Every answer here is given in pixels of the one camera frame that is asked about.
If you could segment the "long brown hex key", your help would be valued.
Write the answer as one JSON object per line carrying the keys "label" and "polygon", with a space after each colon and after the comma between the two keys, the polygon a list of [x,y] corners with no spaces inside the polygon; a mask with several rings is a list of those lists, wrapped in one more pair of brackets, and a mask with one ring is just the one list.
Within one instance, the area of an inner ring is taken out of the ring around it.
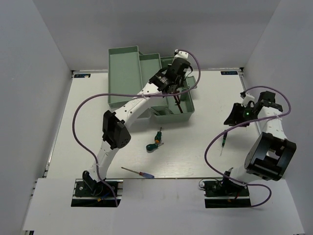
{"label": "long brown hex key", "polygon": [[179,104],[179,105],[177,105],[177,107],[178,107],[179,111],[180,111],[181,113],[183,113],[183,110],[182,110],[182,108],[181,108],[180,104]]}

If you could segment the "thin green precision screwdriver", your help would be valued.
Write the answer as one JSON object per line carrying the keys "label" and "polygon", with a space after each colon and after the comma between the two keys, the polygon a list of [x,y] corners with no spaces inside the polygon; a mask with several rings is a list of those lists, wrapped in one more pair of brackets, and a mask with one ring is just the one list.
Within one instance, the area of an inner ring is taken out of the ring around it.
{"label": "thin green precision screwdriver", "polygon": [[223,139],[222,139],[222,145],[221,145],[221,153],[220,155],[222,155],[222,152],[223,152],[223,149],[224,149],[224,146],[225,146],[225,142],[226,142],[226,138],[227,138],[227,133],[224,133],[223,135]]}

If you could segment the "mint green plastic toolbox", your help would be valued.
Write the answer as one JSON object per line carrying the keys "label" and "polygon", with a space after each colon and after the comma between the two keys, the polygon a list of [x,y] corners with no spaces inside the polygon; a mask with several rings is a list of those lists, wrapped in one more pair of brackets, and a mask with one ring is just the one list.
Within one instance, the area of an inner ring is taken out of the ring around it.
{"label": "mint green plastic toolbox", "polygon": [[[161,57],[159,53],[143,54],[138,46],[108,49],[108,92],[137,94],[161,68],[171,64],[174,56]],[[173,97],[159,98],[140,118],[150,118],[158,124],[188,121],[195,111],[191,93],[179,96],[181,113]]]}

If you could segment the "brown hex key front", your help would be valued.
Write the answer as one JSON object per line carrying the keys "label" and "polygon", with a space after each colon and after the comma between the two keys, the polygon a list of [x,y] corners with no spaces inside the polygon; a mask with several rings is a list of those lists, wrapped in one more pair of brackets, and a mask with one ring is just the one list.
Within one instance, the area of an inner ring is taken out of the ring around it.
{"label": "brown hex key front", "polygon": [[179,105],[180,104],[179,97],[178,96],[174,96],[174,99],[175,99],[176,104]]}

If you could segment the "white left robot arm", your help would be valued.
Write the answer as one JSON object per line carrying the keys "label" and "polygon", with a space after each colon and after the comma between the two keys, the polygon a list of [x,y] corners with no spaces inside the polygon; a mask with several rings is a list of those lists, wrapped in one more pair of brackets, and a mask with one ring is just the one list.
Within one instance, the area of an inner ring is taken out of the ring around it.
{"label": "white left robot arm", "polygon": [[188,61],[189,52],[176,50],[172,63],[153,75],[142,90],[121,108],[103,115],[103,136],[97,160],[89,170],[83,172],[83,182],[92,195],[99,195],[104,188],[101,180],[119,149],[131,140],[130,126],[148,108],[164,97],[175,94],[186,79],[186,72],[192,69]]}

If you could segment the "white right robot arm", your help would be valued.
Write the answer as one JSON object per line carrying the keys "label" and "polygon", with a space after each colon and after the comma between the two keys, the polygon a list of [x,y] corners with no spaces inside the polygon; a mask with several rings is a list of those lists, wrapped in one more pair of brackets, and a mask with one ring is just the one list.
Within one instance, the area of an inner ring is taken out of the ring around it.
{"label": "white right robot arm", "polygon": [[289,141],[284,133],[280,118],[283,107],[276,103],[275,93],[261,92],[258,99],[246,92],[240,95],[243,101],[234,103],[224,124],[247,127],[251,120],[256,120],[261,132],[243,165],[225,172],[229,178],[221,182],[221,190],[226,195],[233,195],[239,184],[258,179],[280,180],[296,151],[296,143]]}

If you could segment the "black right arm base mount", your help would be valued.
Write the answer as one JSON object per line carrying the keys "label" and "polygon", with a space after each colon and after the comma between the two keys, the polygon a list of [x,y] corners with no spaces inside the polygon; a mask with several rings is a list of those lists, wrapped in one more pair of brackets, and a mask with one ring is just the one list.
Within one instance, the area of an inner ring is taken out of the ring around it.
{"label": "black right arm base mount", "polygon": [[240,186],[225,180],[205,178],[199,181],[199,188],[204,192],[206,209],[248,208],[251,206],[247,186]]}

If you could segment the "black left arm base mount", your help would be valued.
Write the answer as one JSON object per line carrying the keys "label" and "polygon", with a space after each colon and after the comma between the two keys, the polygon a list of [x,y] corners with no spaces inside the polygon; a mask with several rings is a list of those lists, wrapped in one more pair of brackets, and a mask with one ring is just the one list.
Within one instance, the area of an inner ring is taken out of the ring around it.
{"label": "black left arm base mount", "polygon": [[71,207],[115,208],[115,199],[111,190],[100,182],[95,193],[91,192],[82,179],[76,180]]}

